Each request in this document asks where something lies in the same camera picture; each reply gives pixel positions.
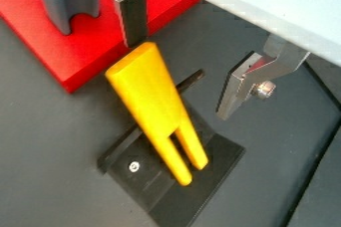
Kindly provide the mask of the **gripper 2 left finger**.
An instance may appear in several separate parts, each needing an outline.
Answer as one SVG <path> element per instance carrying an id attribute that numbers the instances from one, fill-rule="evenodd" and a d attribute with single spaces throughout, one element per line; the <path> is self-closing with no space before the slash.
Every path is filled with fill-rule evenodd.
<path id="1" fill-rule="evenodd" d="M 113 0 L 125 45 L 133 48 L 148 35 L 147 0 Z"/>

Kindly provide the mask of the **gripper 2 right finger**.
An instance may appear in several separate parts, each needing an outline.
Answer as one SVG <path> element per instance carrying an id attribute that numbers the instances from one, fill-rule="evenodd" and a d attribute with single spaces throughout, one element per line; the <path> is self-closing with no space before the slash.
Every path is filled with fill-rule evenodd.
<path id="1" fill-rule="evenodd" d="M 262 53 L 250 52 L 228 72 L 216 115 L 227 119 L 251 96 L 267 99 L 275 89 L 271 80 L 292 73 L 308 55 L 308 51 L 270 34 Z"/>

